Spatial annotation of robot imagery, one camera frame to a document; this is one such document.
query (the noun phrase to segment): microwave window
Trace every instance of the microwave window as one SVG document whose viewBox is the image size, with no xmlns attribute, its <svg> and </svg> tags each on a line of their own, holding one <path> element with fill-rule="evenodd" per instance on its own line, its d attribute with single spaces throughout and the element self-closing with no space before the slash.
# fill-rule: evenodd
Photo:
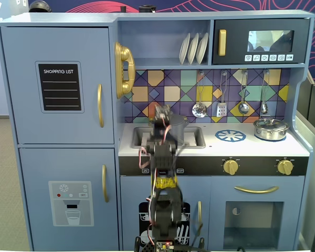
<svg viewBox="0 0 315 252">
<path fill-rule="evenodd" d="M 251 30 L 247 51 L 292 51 L 293 30 Z"/>
</svg>

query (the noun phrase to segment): sink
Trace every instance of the sink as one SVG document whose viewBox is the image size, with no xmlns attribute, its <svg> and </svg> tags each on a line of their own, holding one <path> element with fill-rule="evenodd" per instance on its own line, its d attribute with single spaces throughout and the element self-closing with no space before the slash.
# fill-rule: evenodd
<svg viewBox="0 0 315 252">
<path fill-rule="evenodd" d="M 140 148 L 141 146 L 145 146 L 152 132 L 152 127 L 134 128 L 131 147 Z M 187 149 L 200 149 L 205 147 L 205 141 L 200 127 L 186 127 L 184 129 L 184 141 L 189 144 L 184 146 L 184 148 Z"/>
</svg>

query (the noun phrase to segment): silver cooking pot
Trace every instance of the silver cooking pot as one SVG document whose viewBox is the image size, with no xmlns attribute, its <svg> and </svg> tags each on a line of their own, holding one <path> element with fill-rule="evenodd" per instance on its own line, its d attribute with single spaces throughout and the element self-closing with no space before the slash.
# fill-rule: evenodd
<svg viewBox="0 0 315 252">
<path fill-rule="evenodd" d="M 258 119 L 253 125 L 255 127 L 254 135 L 260 139 L 269 141 L 284 139 L 289 129 L 287 123 L 273 118 Z"/>
<path fill-rule="evenodd" d="M 184 128 L 189 124 L 188 118 L 179 114 L 171 114 L 170 125 L 172 126 L 169 133 L 179 143 L 184 143 Z"/>
</svg>

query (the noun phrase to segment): oven window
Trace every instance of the oven window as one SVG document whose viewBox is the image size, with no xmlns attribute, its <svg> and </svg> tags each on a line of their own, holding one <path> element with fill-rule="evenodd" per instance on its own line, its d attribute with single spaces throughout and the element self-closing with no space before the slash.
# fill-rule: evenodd
<svg viewBox="0 0 315 252">
<path fill-rule="evenodd" d="M 293 30 L 251 30 L 247 51 L 292 51 Z"/>
<path fill-rule="evenodd" d="M 223 248 L 276 250 L 283 205 L 283 202 L 226 202 Z"/>
</svg>

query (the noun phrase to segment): oven door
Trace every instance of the oven door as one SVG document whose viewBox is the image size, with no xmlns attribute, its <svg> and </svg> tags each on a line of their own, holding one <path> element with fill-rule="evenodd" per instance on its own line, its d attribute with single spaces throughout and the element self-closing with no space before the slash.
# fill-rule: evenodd
<svg viewBox="0 0 315 252">
<path fill-rule="evenodd" d="M 304 176 L 213 176 L 208 250 L 294 250 Z"/>
<path fill-rule="evenodd" d="M 213 64 L 304 63 L 309 19 L 216 20 Z"/>
</svg>

